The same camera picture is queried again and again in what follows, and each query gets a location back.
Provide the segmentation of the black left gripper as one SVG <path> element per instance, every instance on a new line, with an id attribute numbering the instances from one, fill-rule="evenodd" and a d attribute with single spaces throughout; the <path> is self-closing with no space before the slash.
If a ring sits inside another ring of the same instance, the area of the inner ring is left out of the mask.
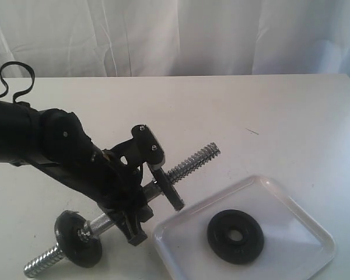
<path id="1" fill-rule="evenodd" d="M 142 165 L 130 169 L 106 150 L 56 153 L 45 162 L 33 160 L 32 166 L 61 184 L 82 193 L 108 215 L 116 216 L 116 226 L 131 245 L 139 245 L 147 235 L 141 224 L 153 216 L 142 183 Z"/>

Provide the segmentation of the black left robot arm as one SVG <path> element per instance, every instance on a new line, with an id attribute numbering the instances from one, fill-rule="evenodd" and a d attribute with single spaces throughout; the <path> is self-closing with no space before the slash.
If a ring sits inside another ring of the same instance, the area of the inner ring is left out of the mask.
<path id="1" fill-rule="evenodd" d="M 153 213 L 138 166 L 121 158 L 114 149 L 99 149 L 74 113 L 0 101 L 0 163 L 31 165 L 87 196 L 136 246 L 147 238 L 141 224 Z"/>

